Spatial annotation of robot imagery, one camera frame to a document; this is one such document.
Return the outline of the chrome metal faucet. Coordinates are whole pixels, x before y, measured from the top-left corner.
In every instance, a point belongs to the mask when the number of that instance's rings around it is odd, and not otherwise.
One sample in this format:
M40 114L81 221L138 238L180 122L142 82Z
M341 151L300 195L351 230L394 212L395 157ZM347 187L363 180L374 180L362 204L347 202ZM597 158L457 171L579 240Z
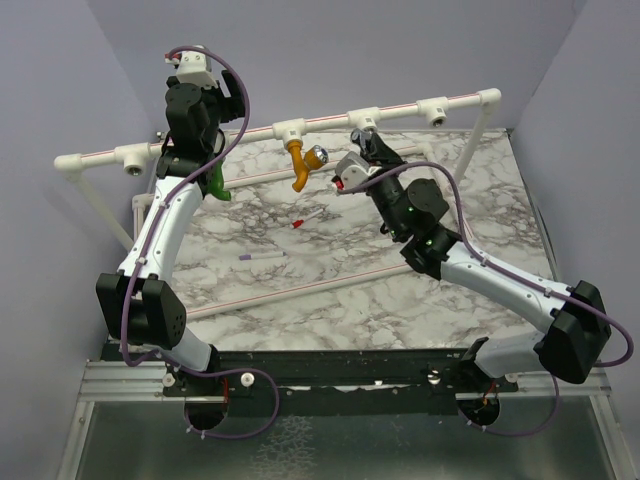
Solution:
M368 149L375 133L372 128L355 128L350 134L350 141L361 149Z

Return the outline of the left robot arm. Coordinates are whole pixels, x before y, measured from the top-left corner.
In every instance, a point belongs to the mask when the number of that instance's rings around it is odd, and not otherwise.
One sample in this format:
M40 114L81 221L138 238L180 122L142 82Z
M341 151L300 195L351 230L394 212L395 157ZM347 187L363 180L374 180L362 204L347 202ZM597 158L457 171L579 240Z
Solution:
M221 125L246 115L246 90L223 71L224 88L172 76L165 115L169 132L156 169L154 198L141 233L118 270L103 273L96 293L110 336L123 348L148 346L186 370L206 395L220 385L216 349L186 325L186 308L170 286L178 250L208 193L227 200L221 167L231 147Z

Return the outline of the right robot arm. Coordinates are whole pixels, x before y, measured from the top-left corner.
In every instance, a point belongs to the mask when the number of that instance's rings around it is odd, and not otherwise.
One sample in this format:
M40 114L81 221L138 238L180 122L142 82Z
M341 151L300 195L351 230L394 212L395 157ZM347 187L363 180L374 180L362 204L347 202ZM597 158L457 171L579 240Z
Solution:
M351 140L375 170L364 186L382 217L381 231L402 244L406 263L417 273L483 295L535 328L476 340L460 362L461 383L481 391L494 379L535 371L583 383L611 336L599 290L585 281L570 287L538 278L481 254L441 224L449 205L435 181L420 178L402 186L398 175L406 163L377 133L354 130Z

